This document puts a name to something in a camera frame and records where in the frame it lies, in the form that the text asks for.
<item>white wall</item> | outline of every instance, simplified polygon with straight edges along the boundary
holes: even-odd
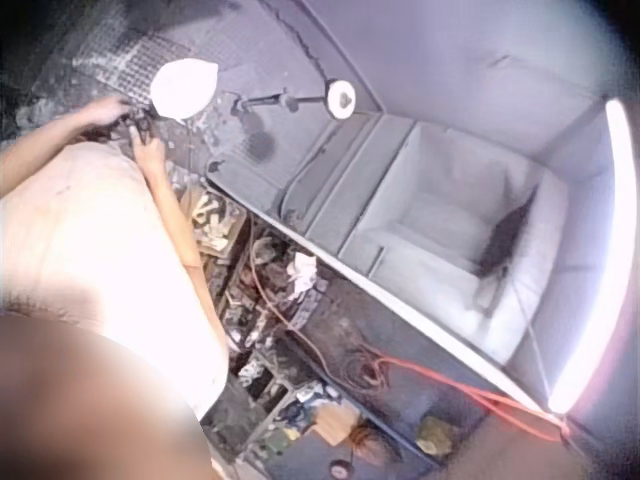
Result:
[[[620,81],[574,0],[305,0],[392,114],[533,155]]]

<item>person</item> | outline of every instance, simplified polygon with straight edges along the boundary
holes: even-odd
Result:
[[[131,161],[77,141],[129,111],[124,98],[96,100],[1,154],[2,309],[127,347],[201,419],[226,382],[226,337],[164,144],[130,128]]]

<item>orange extension cord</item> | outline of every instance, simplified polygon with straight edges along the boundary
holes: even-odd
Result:
[[[258,291],[260,292],[260,295],[262,296],[262,298],[264,299],[265,303],[267,304],[267,307],[273,312],[273,314],[278,317],[278,319],[284,323],[284,325],[287,326],[287,329],[291,330],[295,335],[298,336],[298,338],[300,338],[300,340],[302,340],[306,345],[309,346],[309,348],[311,348],[311,350],[313,350],[316,354],[316,356],[318,357],[322,368],[324,368],[325,372],[327,373],[327,375],[329,377],[331,377],[331,379],[335,382],[337,382],[340,385],[343,385],[345,387],[348,387],[349,389],[352,390],[356,390],[356,391],[360,391],[361,393],[370,393],[370,390],[368,389],[361,389],[359,388],[357,385],[354,385],[353,382],[345,382],[343,379],[339,378],[338,376],[335,376],[331,373],[327,362],[324,358],[324,356],[322,355],[322,352],[318,349],[318,347],[316,347],[316,345],[306,336],[304,335],[302,332],[300,332],[299,330],[296,330],[294,328],[291,327],[291,323],[284,318],[284,316],[280,313],[280,311],[273,305],[273,303],[271,302],[271,300],[269,300],[267,293],[264,291],[264,289],[262,288],[262,284],[260,283],[260,279],[258,278],[258,274],[256,272],[256,266],[255,266],[255,252],[254,252],[254,246],[255,246],[255,242],[254,242],[254,221],[253,218],[251,219],[251,234],[250,234],[250,252],[249,252],[249,263],[251,264],[251,273],[253,275],[253,280],[256,284],[256,287],[258,289]],[[555,416],[553,416],[550,413],[546,413],[546,412],[541,412],[541,411],[536,411],[536,410],[532,410],[529,409],[527,407],[525,407],[524,405],[516,402],[515,400],[506,397],[504,395],[498,395],[495,394],[493,392],[489,392],[487,390],[482,390],[480,388],[476,388],[476,387],[472,387],[470,385],[466,385],[464,383],[459,383],[456,382],[454,380],[451,380],[450,378],[446,377],[445,375],[442,375],[438,372],[435,372],[427,367],[423,367],[422,365],[418,365],[416,363],[413,362],[409,362],[407,360],[402,360],[400,358],[395,358],[395,357],[391,357],[388,355],[385,355],[379,351],[377,351],[376,349],[374,349],[373,347],[371,347],[370,345],[361,345],[361,347],[369,352],[375,353],[379,358],[377,358],[376,360],[374,360],[372,362],[372,367],[373,369],[377,372],[377,374],[379,374],[380,376],[382,376],[381,370],[380,370],[380,365],[382,364],[390,364],[390,365],[396,365],[397,367],[401,367],[401,368],[405,368],[407,370],[412,370],[424,377],[427,378],[431,378],[433,380],[436,380],[440,383],[444,383],[445,385],[449,385],[451,387],[456,388],[457,390],[460,390],[461,392],[467,394],[469,397],[473,398],[476,402],[478,402],[480,405],[482,405],[483,407],[485,407],[487,410],[493,412],[494,414],[498,415],[499,417],[503,418],[504,420],[506,420],[507,422],[511,423],[512,425],[520,428],[521,430],[530,433],[531,435],[538,437],[542,440],[546,440],[549,442],[560,442],[562,440],[562,437],[569,437],[570,435],[570,431],[569,428],[567,427],[567,425],[560,419],[556,418]],[[503,409],[501,409],[499,406],[494,405],[491,402],[496,402],[498,404],[501,405],[505,405],[511,408],[514,408],[516,410],[520,410],[524,413],[527,413],[529,415],[535,416],[537,418],[540,418],[544,421],[546,421],[547,423],[553,425],[554,427],[556,427],[558,429],[557,433],[554,434],[550,434],[547,432],[543,432],[541,430],[539,430],[538,428],[532,427],[530,425],[527,425],[525,422],[523,422],[522,420],[519,420],[518,418],[516,418],[514,415],[504,411]]]

